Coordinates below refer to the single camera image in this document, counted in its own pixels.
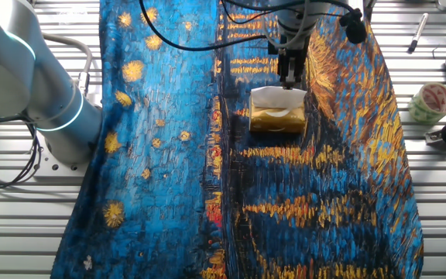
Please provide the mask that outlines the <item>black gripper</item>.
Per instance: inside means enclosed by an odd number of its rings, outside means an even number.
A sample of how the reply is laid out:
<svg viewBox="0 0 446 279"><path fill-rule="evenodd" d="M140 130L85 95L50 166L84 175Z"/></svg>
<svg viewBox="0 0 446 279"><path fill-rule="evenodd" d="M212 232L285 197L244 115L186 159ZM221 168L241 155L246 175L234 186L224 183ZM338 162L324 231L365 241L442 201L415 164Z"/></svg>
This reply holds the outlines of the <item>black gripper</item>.
<svg viewBox="0 0 446 279"><path fill-rule="evenodd" d="M281 85L288 85L288 88L293 88L301 82L309 42L309 36L301 37L297 43L287 46L282 50L268 43L268 54L276 54L279 56L278 75L280 76Z"/></svg>

